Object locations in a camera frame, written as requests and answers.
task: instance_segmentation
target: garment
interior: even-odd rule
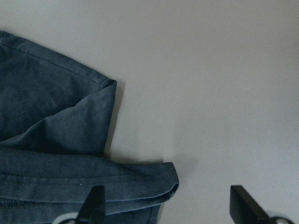
[[[105,186],[105,224],[155,224],[178,188],[171,162],[103,158],[116,81],[0,31],[0,223],[49,224]]]

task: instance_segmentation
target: folded fabric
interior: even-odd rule
[[[178,188],[171,162],[101,157],[116,81],[0,31],[0,223],[50,224],[105,186],[105,224],[155,224]]]

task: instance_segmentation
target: dark blue cloth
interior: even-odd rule
[[[0,223],[47,224],[105,186],[105,224],[155,224],[178,187],[171,162],[101,157],[116,81],[0,31]]]

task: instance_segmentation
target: white surface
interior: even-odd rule
[[[160,224],[232,224],[232,184],[299,223],[299,1],[0,0],[0,29],[119,82],[107,153],[178,170]]]

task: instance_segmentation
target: pants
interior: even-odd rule
[[[50,224],[105,186],[105,224],[155,224],[178,188],[171,162],[102,157],[116,81],[0,31],[0,223]]]

